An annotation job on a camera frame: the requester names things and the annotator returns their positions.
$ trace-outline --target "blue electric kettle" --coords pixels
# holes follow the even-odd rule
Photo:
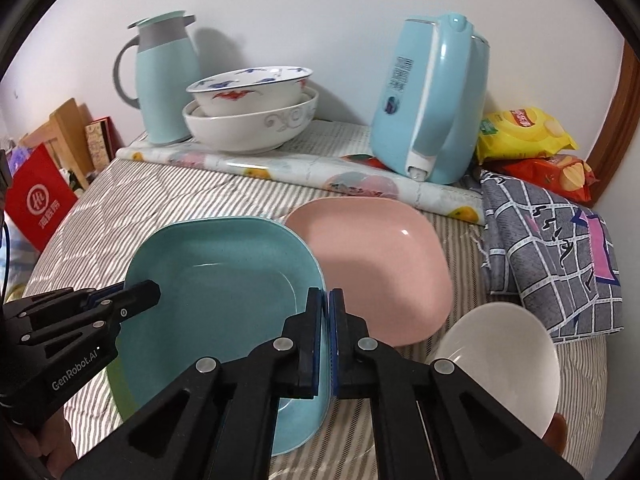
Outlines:
[[[404,22],[371,129],[376,157],[414,180],[450,184],[476,146],[489,43],[461,14]]]
[[[147,139],[154,144],[171,144],[191,137],[182,109],[191,101],[187,86],[202,79],[198,57],[186,31],[194,21],[195,16],[176,10],[132,23],[128,28],[137,27],[139,34],[123,47],[113,65],[116,92],[142,112]],[[137,99],[127,96],[120,83],[122,55],[135,45]]]

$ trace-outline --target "mint green thermos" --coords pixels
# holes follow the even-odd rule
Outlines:
[[[194,21],[195,16],[176,10],[132,23],[128,28],[137,27],[138,35],[123,47],[113,65],[116,92],[142,112],[147,139],[154,144],[191,137],[182,109],[191,101],[187,86],[202,79],[198,56],[186,31]],[[120,83],[122,55],[135,45],[137,99],[127,96]]]

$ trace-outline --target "metal screw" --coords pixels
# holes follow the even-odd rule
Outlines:
[[[279,337],[273,342],[273,347],[278,351],[291,350],[293,348],[293,341],[288,337]]]
[[[203,357],[202,359],[198,359],[196,363],[196,370],[201,374],[208,374],[216,369],[216,360],[211,357]]]
[[[433,369],[439,374],[449,375],[456,369],[456,365],[448,359],[438,359],[433,365]]]
[[[358,341],[358,347],[361,350],[375,350],[378,348],[378,342],[372,337],[363,337]]]

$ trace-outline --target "kettle handle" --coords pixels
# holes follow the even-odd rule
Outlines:
[[[432,164],[460,109],[474,31],[473,25],[461,14],[447,14],[438,21],[440,41],[430,55],[436,56],[430,60],[434,62],[431,81],[438,83],[437,87],[428,89],[422,124],[413,146],[415,152],[431,158]]]
[[[122,47],[122,50],[119,51],[116,56],[116,61],[113,63],[113,72],[111,73],[111,77],[113,79],[113,85],[116,88],[116,93],[120,96],[120,98],[126,102],[129,106],[133,106],[140,110],[140,101],[137,98],[129,97],[125,94],[124,89],[122,88],[122,83],[120,82],[120,63],[122,62],[122,56],[126,50],[130,49],[132,46],[136,46],[140,44],[140,37],[136,36],[132,40],[129,41],[125,46]]]

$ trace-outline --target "stacked bowl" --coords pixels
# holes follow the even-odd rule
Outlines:
[[[314,117],[318,92],[312,70],[296,66],[246,68],[191,84],[194,100],[182,114],[198,142],[219,152],[261,153],[302,132]]]

